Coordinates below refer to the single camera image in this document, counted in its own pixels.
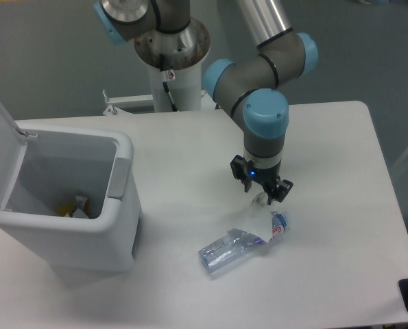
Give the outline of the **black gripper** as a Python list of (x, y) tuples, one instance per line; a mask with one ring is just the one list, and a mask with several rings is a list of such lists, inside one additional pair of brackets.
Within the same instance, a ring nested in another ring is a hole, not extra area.
[(230, 162), (233, 177), (242, 183), (244, 192), (251, 189), (252, 182), (260, 184), (267, 194), (268, 205), (274, 201), (281, 203), (293, 187), (293, 182), (280, 179), (280, 165), (281, 162), (278, 162), (273, 167), (262, 169), (240, 155), (236, 155)]

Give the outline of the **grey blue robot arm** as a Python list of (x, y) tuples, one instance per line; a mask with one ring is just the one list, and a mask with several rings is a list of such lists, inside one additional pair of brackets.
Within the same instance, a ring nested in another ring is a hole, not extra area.
[(280, 176), (289, 105), (278, 88), (311, 71), (319, 53), (310, 35), (293, 31), (281, 2), (238, 5), (258, 53), (243, 64), (216, 60), (205, 71), (211, 38), (188, 1), (96, 1), (94, 10), (111, 41), (134, 43), (155, 111), (198, 110), (206, 93), (243, 132), (243, 154), (230, 163), (234, 178), (281, 202), (293, 184)]

